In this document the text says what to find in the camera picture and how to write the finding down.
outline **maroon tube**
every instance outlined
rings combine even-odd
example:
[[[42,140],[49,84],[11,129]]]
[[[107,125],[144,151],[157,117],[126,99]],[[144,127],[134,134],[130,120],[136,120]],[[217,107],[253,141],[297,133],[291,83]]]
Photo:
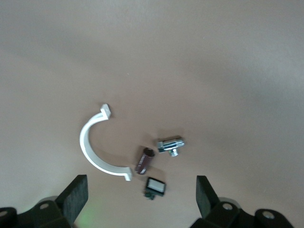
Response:
[[[145,174],[147,171],[147,168],[152,160],[152,158],[155,156],[155,153],[152,149],[150,148],[144,148],[143,152],[142,152],[142,157],[138,162],[138,165],[135,169],[135,171],[138,174]]]

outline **white curved handle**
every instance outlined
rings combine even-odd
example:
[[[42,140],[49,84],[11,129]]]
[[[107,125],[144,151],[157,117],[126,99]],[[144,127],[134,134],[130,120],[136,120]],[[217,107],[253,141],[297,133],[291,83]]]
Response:
[[[124,176],[126,181],[130,181],[132,179],[132,172],[130,167],[118,167],[114,165],[110,165],[105,161],[101,160],[93,151],[90,141],[89,141],[89,130],[90,127],[94,124],[108,120],[111,115],[111,111],[107,104],[104,104],[101,109],[101,113],[94,115],[82,128],[80,132],[80,146],[82,152],[84,153],[85,157],[94,165],[96,168],[100,169],[103,172],[109,173],[111,175],[116,176]]]

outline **metal bolt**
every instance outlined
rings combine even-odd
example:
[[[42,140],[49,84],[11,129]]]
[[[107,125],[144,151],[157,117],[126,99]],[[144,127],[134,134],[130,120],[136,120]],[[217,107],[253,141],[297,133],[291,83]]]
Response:
[[[231,204],[228,204],[228,203],[224,203],[223,204],[223,208],[226,209],[226,210],[232,210],[233,207],[231,206]]]
[[[48,207],[48,203],[44,203],[44,204],[40,205],[40,209],[41,210],[43,210],[43,209],[45,209],[47,207]]]
[[[5,216],[8,212],[6,210],[0,212],[0,217]]]
[[[263,211],[263,215],[267,219],[274,219],[275,218],[275,216],[273,215],[273,213],[271,213],[270,211],[267,211],[267,210]]]

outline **white c-shaped object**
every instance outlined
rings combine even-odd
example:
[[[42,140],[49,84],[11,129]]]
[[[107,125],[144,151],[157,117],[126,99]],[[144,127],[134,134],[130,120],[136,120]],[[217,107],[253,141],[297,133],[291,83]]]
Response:
[[[89,131],[90,127],[94,124],[108,120],[111,115],[110,108],[107,104],[104,104],[101,109],[100,113],[94,115],[82,128],[80,132],[80,146],[82,149],[82,152],[84,153],[85,157],[91,162],[92,165],[94,165],[96,168],[100,169],[103,172],[109,173],[111,175],[116,176],[124,176],[126,181],[130,181],[132,179],[132,172],[130,167],[118,167],[114,165],[110,165],[100,159],[93,151],[90,140],[89,140]]]

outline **beige surface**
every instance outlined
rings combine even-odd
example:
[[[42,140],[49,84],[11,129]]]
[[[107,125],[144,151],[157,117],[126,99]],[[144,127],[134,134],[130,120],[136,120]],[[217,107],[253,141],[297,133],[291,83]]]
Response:
[[[304,227],[303,22],[300,0],[1,1],[0,206],[23,212],[87,174],[79,228],[186,228],[207,175],[245,211]],[[85,159],[79,133],[103,103],[91,141],[114,165],[185,138],[147,172],[163,198]]]

